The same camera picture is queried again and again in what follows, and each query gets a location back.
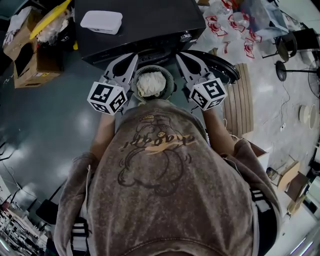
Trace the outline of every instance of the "yellow object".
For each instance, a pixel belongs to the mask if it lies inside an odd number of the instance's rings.
[[[42,20],[38,22],[30,34],[30,40],[35,38],[46,26],[53,22],[60,14],[62,14],[70,4],[71,0],[66,0],[62,4],[53,8]]]
[[[75,51],[78,50],[78,42],[77,41],[74,42],[73,49]]]

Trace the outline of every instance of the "person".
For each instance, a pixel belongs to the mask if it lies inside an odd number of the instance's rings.
[[[210,145],[201,122],[166,100],[130,109],[116,133],[102,114],[60,198],[59,255],[265,254],[279,229],[271,183],[214,109],[203,118]]]

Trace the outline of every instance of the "fan stand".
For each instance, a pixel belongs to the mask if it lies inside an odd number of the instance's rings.
[[[287,79],[287,72],[316,73],[317,75],[319,75],[319,70],[319,68],[317,70],[286,70],[285,64],[282,61],[278,60],[275,63],[276,75],[278,76],[281,82]]]

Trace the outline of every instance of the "fan base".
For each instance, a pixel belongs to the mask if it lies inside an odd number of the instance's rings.
[[[283,64],[280,60],[278,60],[275,63],[275,71],[276,71],[276,75],[278,76],[281,82],[287,79],[287,71],[286,71],[285,64]]]

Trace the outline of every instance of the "forearm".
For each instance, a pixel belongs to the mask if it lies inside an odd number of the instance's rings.
[[[98,130],[93,139],[90,151],[100,161],[107,147],[115,136],[115,117],[102,114]]]
[[[218,154],[233,155],[235,151],[235,142],[219,119],[215,110],[212,108],[203,111],[202,114],[212,149]]]

